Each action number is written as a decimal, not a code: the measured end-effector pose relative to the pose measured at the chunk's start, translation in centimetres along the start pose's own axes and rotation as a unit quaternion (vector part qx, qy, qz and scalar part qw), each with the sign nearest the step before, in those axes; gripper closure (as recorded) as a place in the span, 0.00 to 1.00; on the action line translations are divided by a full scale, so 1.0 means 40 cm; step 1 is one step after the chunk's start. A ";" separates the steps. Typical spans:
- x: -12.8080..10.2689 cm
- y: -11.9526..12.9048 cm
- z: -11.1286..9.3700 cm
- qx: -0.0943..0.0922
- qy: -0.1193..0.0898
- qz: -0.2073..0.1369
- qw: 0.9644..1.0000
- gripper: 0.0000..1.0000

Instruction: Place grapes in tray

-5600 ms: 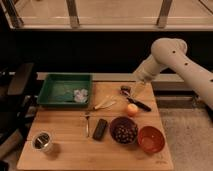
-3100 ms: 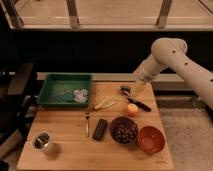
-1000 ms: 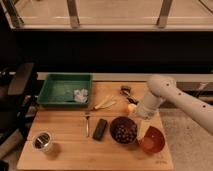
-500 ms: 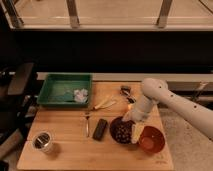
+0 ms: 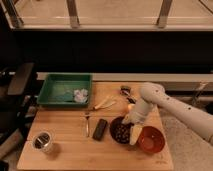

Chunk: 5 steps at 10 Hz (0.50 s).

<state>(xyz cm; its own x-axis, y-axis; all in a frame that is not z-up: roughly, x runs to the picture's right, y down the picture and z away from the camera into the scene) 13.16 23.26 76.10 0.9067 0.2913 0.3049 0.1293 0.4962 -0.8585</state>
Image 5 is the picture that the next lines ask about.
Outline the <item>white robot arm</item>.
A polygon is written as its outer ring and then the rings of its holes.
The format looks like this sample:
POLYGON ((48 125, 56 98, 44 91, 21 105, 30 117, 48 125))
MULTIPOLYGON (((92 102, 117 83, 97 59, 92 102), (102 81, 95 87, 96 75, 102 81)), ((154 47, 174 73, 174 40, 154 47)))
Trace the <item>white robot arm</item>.
POLYGON ((123 124, 142 125, 155 105, 173 114, 188 128, 213 146, 213 116, 194 106, 170 97, 162 85, 143 82, 140 98, 122 120, 123 124))

